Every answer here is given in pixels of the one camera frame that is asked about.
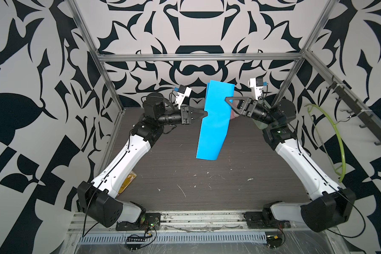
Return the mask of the blue rectangular paper sheet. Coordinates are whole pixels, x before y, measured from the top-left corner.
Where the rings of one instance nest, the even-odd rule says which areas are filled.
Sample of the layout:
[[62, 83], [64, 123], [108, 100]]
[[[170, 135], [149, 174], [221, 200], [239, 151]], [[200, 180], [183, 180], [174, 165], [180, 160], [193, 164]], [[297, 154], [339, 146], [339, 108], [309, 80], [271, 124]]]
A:
[[204, 111], [196, 158], [217, 160], [226, 139], [232, 108], [225, 100], [234, 95], [235, 86], [219, 81], [210, 81], [206, 87]]

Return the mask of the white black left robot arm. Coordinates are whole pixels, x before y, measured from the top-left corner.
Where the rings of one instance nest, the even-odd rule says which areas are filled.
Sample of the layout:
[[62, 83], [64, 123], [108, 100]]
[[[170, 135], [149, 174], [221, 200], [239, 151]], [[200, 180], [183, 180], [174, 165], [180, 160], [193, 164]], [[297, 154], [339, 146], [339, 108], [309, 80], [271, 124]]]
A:
[[151, 93], [143, 102], [144, 113], [129, 132], [127, 143], [110, 164], [90, 182], [77, 189], [86, 217], [109, 228], [118, 221], [139, 224], [146, 210], [133, 202], [116, 199], [119, 190], [139, 160], [164, 133], [165, 126], [189, 125], [208, 113], [188, 105], [171, 103], [161, 93]]

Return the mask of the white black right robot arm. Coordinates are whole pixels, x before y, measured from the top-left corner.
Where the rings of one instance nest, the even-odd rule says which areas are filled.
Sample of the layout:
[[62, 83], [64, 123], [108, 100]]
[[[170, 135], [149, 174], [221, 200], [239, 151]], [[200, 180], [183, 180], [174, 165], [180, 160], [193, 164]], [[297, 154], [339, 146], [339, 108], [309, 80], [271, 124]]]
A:
[[294, 221], [321, 232], [349, 220], [356, 195], [332, 180], [301, 146], [297, 135], [288, 127], [296, 118], [296, 108], [291, 101], [283, 99], [273, 108], [248, 97], [227, 97], [225, 101], [237, 114], [266, 124], [262, 131], [265, 142], [292, 168], [310, 199], [308, 203], [266, 204], [263, 223]]

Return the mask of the white plush toy pink shirt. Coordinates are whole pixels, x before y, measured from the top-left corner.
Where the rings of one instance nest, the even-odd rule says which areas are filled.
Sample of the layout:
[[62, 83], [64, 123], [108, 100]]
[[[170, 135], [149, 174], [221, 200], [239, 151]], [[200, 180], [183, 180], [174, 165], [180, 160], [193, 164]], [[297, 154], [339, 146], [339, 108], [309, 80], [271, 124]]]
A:
[[230, 119], [233, 120], [237, 117], [239, 117], [240, 115], [237, 114], [234, 110], [231, 110], [231, 114], [230, 114]]

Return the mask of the green tissue box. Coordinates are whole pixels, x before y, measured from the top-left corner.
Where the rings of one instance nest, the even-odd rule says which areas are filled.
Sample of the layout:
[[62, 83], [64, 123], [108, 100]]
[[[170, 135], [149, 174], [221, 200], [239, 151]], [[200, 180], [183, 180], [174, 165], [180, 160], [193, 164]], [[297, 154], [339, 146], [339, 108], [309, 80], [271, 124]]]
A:
[[257, 128], [260, 130], [263, 130], [263, 129], [268, 127], [268, 124], [265, 124], [265, 123], [260, 122], [260, 121], [254, 120], [254, 123], [256, 124]]

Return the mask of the yellow plastic packet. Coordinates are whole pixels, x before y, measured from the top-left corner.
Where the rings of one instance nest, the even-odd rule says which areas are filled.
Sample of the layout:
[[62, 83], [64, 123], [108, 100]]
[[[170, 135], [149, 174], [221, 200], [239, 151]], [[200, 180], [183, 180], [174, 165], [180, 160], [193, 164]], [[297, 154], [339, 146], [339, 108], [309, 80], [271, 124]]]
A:
[[137, 177], [137, 174], [134, 171], [131, 171], [127, 178], [122, 183], [118, 194], [120, 195], [131, 183], [132, 181]]

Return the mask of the black connector board right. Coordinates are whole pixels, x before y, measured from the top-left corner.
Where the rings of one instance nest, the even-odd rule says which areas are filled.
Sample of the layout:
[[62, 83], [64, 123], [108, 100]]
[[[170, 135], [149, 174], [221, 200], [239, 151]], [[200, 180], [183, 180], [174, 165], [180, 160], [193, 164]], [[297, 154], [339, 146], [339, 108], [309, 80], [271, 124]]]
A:
[[266, 240], [266, 246], [271, 249], [277, 249], [284, 244], [284, 239], [277, 235], [267, 236]]

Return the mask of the black connector board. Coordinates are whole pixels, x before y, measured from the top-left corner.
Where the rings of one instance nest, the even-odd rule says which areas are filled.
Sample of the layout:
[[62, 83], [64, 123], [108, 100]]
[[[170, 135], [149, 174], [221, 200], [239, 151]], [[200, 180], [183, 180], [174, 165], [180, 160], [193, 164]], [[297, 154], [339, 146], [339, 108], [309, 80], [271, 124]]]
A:
[[139, 236], [139, 235], [129, 235], [125, 240], [125, 246], [130, 250], [139, 250], [141, 248], [144, 248], [154, 241], [153, 235], [145, 235], [145, 236]]
[[267, 236], [266, 240], [266, 246], [271, 249], [277, 249], [284, 244], [284, 239], [277, 235]]

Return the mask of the black connector board left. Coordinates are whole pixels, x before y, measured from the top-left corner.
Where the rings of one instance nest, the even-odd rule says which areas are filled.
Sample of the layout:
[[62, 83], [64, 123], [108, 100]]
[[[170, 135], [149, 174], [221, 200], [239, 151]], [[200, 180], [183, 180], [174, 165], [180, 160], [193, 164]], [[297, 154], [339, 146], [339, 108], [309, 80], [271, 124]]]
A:
[[154, 241], [153, 235], [145, 235], [145, 236], [139, 236], [139, 235], [129, 235], [125, 240], [125, 246], [130, 250], [139, 250], [141, 248], [144, 248]]

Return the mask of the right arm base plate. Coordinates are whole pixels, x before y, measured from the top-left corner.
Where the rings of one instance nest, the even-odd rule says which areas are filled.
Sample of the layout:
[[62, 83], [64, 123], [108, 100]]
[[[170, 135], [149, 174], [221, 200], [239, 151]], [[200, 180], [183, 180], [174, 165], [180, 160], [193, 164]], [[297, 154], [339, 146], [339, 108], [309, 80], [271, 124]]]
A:
[[273, 218], [265, 218], [262, 212], [245, 212], [243, 217], [249, 229], [284, 229], [291, 228], [289, 221], [278, 221]]

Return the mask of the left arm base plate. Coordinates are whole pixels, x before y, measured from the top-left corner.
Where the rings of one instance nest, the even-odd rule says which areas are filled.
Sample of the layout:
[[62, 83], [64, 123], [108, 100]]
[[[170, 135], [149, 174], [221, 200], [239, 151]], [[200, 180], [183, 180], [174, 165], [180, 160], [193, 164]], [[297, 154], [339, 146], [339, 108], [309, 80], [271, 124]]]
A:
[[148, 226], [158, 228], [160, 226], [161, 213], [146, 212], [135, 223], [117, 222], [116, 231], [140, 231], [146, 230]]

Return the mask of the black wall hook rack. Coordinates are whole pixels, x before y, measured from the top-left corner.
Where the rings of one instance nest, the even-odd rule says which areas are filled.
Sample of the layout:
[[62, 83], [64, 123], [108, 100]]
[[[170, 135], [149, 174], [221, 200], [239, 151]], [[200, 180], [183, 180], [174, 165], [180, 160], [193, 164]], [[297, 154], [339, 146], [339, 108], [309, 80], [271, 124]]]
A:
[[343, 101], [348, 106], [348, 113], [353, 113], [362, 121], [359, 127], [368, 129], [377, 138], [377, 142], [374, 144], [381, 146], [381, 119], [377, 114], [366, 106], [346, 84], [337, 83], [334, 76], [326, 79], [326, 81], [330, 85], [328, 89], [333, 90], [338, 95], [337, 101]]

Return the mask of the aluminium frame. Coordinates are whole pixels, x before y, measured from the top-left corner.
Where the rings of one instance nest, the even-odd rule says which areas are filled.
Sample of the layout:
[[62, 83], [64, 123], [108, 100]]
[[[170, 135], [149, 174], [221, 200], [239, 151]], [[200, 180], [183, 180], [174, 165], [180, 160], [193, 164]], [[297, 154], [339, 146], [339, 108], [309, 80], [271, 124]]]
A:
[[305, 105], [337, 123], [346, 151], [342, 185], [359, 212], [339, 227], [355, 253], [381, 253], [381, 146], [326, 79], [346, 84], [381, 119], [381, 1], [70, 1], [101, 74], [125, 106], [146, 95], [192, 89], [205, 103], [209, 81], [269, 84], [268, 104], [291, 100], [292, 128], [304, 149], [335, 181]]

